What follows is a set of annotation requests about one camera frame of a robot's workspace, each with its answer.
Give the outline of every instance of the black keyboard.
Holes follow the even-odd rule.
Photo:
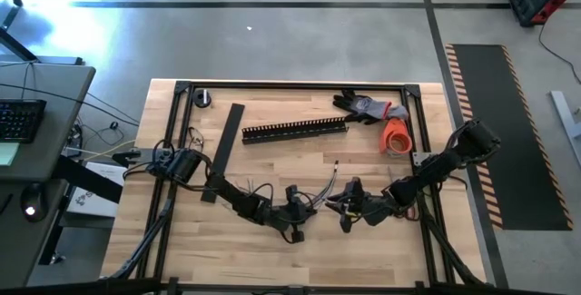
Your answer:
[[[45,106],[45,100],[0,99],[0,143],[31,143]]]

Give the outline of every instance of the black and orange striped tape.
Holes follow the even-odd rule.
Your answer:
[[[543,159],[545,160],[545,165],[548,169],[548,174],[551,176],[551,182],[553,183],[553,187],[555,187],[556,196],[559,198],[559,203],[561,204],[561,208],[563,209],[563,213],[566,217],[566,225],[571,230],[573,230],[573,220],[571,219],[571,214],[569,213],[569,209],[566,207],[565,196],[563,196],[563,192],[559,187],[559,182],[553,172],[553,167],[551,166],[551,162],[548,160],[547,151],[545,150],[545,146],[543,145],[543,141],[541,140],[540,136],[538,135],[538,129],[535,125],[535,121],[533,120],[533,116],[530,114],[530,108],[528,107],[527,98],[523,93],[522,87],[520,86],[520,81],[518,81],[517,71],[515,70],[515,66],[510,59],[510,55],[508,54],[507,48],[504,45],[501,45],[502,51],[505,54],[505,59],[507,60],[508,69],[512,74],[513,78],[515,79],[515,85],[517,86],[518,96],[523,103],[523,107],[525,108],[525,112],[527,113],[528,121],[530,122],[531,127],[533,128],[533,133],[535,134],[535,138],[537,139],[538,148],[543,155]]]
[[[458,96],[458,102],[460,104],[460,111],[462,112],[462,117],[464,121],[468,121],[474,118],[472,113],[472,107],[470,106],[470,100],[468,99],[468,93],[466,92],[466,86],[464,85],[464,80],[462,78],[462,71],[460,70],[460,65],[458,63],[458,58],[456,57],[456,51],[452,44],[446,44],[446,55],[448,56],[448,63],[450,66],[450,72],[452,73],[452,81],[454,82],[454,88],[456,90],[456,95]],[[500,215],[500,207],[498,206],[497,196],[494,191],[494,185],[492,179],[490,178],[490,172],[488,171],[487,164],[485,162],[477,165],[478,178],[480,180],[480,187],[484,193],[484,199],[487,204],[488,217],[492,222],[492,227],[494,229],[502,229],[502,218]]]

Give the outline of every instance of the black metal frame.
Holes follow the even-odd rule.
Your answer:
[[[165,131],[164,146],[169,146],[171,142],[173,131],[175,128],[175,121],[178,112],[178,107],[180,104],[180,99],[183,93],[187,93],[186,105],[183,113],[182,126],[180,132],[180,138],[178,140],[178,147],[183,147],[185,145],[185,136],[187,135],[187,129],[189,127],[189,121],[192,115],[192,95],[196,88],[240,88],[240,89],[300,89],[300,90],[336,90],[339,91],[343,88],[350,88],[354,91],[383,91],[383,92],[398,92],[400,95],[401,104],[406,107],[408,112],[409,109],[409,97],[412,98],[413,103],[416,106],[418,124],[419,124],[419,135],[421,139],[421,148],[424,152],[430,152],[429,138],[428,138],[428,127],[426,124],[426,117],[423,110],[423,105],[421,101],[421,92],[419,85],[417,84],[334,84],[334,83],[276,83],[276,82],[188,82],[188,81],[178,81],[174,87],[172,106],[170,108],[169,119]],[[409,153],[409,158],[413,162],[412,153],[415,152],[418,147],[416,145],[416,139],[414,137],[414,128],[412,123],[408,123],[408,132],[412,139],[412,150]],[[412,163],[412,170],[415,171],[416,168]],[[156,213],[159,209],[160,199],[162,197],[162,187],[163,180],[156,179],[153,196],[150,204],[150,210],[147,218],[146,230],[152,226],[155,221]],[[432,193],[432,205],[434,208],[434,216],[436,219],[436,224],[444,231],[446,234],[446,226],[444,223],[444,216],[441,206],[441,201],[438,192],[436,192],[436,185],[430,185],[430,190]],[[176,185],[171,185],[168,191],[168,198],[175,199],[177,187]],[[168,224],[162,230],[162,235],[160,238],[160,243],[158,247],[157,258],[155,262],[155,269],[153,277],[155,279],[161,279],[163,265],[165,262],[165,253],[167,252],[167,246],[169,241],[169,231],[171,228],[171,220],[173,213],[173,205],[169,212]],[[436,262],[434,258],[434,249],[432,246],[430,232],[426,225],[421,224],[422,242],[424,245],[424,251],[426,254],[426,267],[428,271],[428,282],[430,285],[438,283],[438,275],[436,269]],[[444,272],[446,277],[446,283],[455,283],[454,271],[452,265],[450,264],[448,258],[442,253]],[[136,278],[144,278],[145,270],[147,267],[148,253],[145,253],[143,259],[140,261],[137,268]],[[409,288],[367,288],[367,287],[309,287],[310,292],[318,293],[416,293],[418,287]],[[199,285],[199,284],[179,284],[179,290],[197,290],[197,291],[264,291],[272,289],[280,289],[280,285],[272,286],[248,286],[248,285]]]

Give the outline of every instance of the gray floor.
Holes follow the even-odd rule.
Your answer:
[[[35,53],[81,56],[97,69],[91,92],[137,118],[152,78],[442,81],[423,9],[122,9],[70,7],[67,1],[95,0],[25,0],[29,6],[9,32]],[[0,17],[7,8],[6,2],[0,6]],[[519,27],[508,10],[437,10],[436,18],[444,43],[508,48],[574,222],[581,223],[581,169],[547,96],[548,91],[561,90],[570,107],[581,106],[581,85],[569,68],[540,47],[539,28]],[[547,45],[577,66],[581,66],[579,21],[581,10],[560,10],[544,33]],[[82,117],[95,129],[112,120],[90,108],[83,109]],[[126,140],[134,138],[133,127],[122,128]],[[107,148],[98,140],[88,145],[92,151]],[[496,236],[511,288],[576,293],[581,270],[578,228],[571,232],[498,231]],[[59,249],[68,260],[36,269],[31,284],[93,280],[107,238],[107,231],[67,230]]]

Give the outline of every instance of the wooden tabletop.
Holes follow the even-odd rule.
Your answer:
[[[152,80],[136,146],[152,148],[163,138],[174,84],[175,80]],[[420,84],[420,88],[432,151],[440,152],[452,132],[442,86]],[[232,103],[246,106],[241,128],[345,115],[333,107],[331,99],[336,92],[332,91],[220,88],[209,92],[212,106],[194,107],[190,125],[203,134],[203,151],[211,158]],[[395,92],[365,94],[376,100],[400,102]],[[415,108],[411,111],[415,118]],[[182,108],[177,126],[182,123],[181,112]],[[346,182],[359,176],[366,191],[379,194],[391,181],[411,174],[408,156],[393,158],[379,153],[381,123],[350,123],[349,128],[347,133],[252,145],[243,145],[238,132],[226,177],[242,188],[248,187],[248,181],[255,186],[270,182],[275,189],[275,204],[283,204],[284,188],[291,184],[297,184],[303,192],[318,193],[329,182],[335,160],[340,163],[333,193],[341,192]],[[194,174],[190,184],[203,184],[202,171]],[[145,173],[126,181],[102,275],[118,270],[141,240],[153,181]],[[269,189],[259,193],[269,196]],[[450,242],[473,273],[484,280],[464,185],[446,182],[440,197]],[[345,234],[339,226],[339,215],[322,207],[302,229],[305,242],[290,245],[273,228],[238,217],[224,200],[200,202],[199,193],[180,189],[163,279],[179,277],[180,283],[201,284],[370,287],[408,287],[416,280],[428,279],[418,222],[390,217],[370,227],[361,221]],[[153,275],[156,252],[157,243],[149,259],[148,276]],[[439,251],[435,253],[438,275],[443,276]]]

